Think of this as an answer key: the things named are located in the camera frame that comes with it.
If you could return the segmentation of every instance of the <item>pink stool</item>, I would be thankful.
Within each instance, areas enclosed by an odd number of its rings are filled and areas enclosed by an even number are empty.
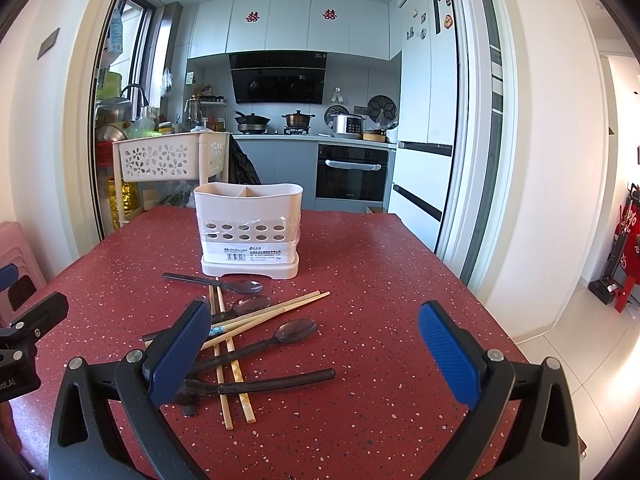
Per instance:
[[[8,264],[18,267],[20,278],[0,293],[0,326],[8,326],[20,316],[30,293],[47,284],[18,222],[0,223],[0,268]]]

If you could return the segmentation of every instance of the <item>red speckled countertop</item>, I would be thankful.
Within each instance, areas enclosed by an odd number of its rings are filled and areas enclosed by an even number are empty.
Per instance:
[[[31,303],[54,290],[69,300],[65,321],[38,343],[42,387],[12,401],[24,454],[46,471],[50,424],[64,365],[92,363],[144,348],[146,332],[171,325],[206,287],[172,282],[162,272],[200,274],[194,210],[158,207],[136,218],[57,276]],[[211,397],[198,416],[178,406],[162,412],[185,448],[212,478],[419,478],[463,420],[417,328],[426,300],[438,300],[484,348],[524,360],[516,345],[466,287],[395,215],[305,211],[293,280],[264,283],[273,303],[314,290],[320,301],[235,339],[236,347],[270,336],[286,320],[310,317],[319,333],[241,362],[247,380],[334,367],[337,378],[315,386],[251,394],[256,424],[229,397],[234,430],[224,427]],[[225,293],[227,304],[237,299]],[[230,370],[226,380],[231,382]],[[142,457],[119,404],[114,414],[136,465]],[[508,408],[479,467],[491,467],[513,421]]]

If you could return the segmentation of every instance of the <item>screw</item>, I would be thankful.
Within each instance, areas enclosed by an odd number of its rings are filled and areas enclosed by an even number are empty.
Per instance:
[[[127,354],[128,363],[137,363],[142,359],[142,350],[132,350]]]
[[[552,370],[560,369],[560,361],[558,361],[558,359],[556,359],[555,357],[546,358],[546,365]]]
[[[486,355],[489,360],[493,361],[494,363],[500,363],[504,361],[504,354],[497,348],[491,348],[490,350],[487,350]]]
[[[71,361],[69,361],[69,368],[71,368],[72,370],[78,370],[78,368],[81,366],[82,366],[81,357],[74,357],[73,359],[71,359]]]

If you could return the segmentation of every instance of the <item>white plastic basket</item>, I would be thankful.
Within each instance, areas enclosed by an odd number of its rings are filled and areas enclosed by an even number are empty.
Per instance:
[[[228,134],[202,132],[172,134],[114,143],[122,162],[124,182],[197,180],[201,155],[207,155],[207,177],[222,172]]]
[[[295,276],[302,192],[296,184],[215,182],[197,187],[194,195],[204,273],[248,272],[274,279]]]

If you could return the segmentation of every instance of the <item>blue gripper pad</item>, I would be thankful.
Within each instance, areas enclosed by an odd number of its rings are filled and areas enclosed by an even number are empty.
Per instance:
[[[14,264],[9,264],[0,269],[0,292],[12,286],[18,281],[19,272],[18,267]]]
[[[207,304],[201,301],[191,303],[169,331],[175,333],[174,329],[179,328],[180,325],[182,329],[170,341],[167,342],[164,337],[158,341],[160,348],[162,349],[164,344],[166,349],[157,358],[152,359],[153,367],[146,378],[149,384],[148,394],[156,408],[174,400],[182,380],[209,336],[211,312]],[[155,343],[154,340],[149,345],[148,352],[152,351],[152,345]]]
[[[448,321],[453,330],[458,330],[452,320]],[[429,303],[425,303],[418,313],[418,328],[454,397],[472,410],[480,398],[478,369],[473,366],[459,341]]]

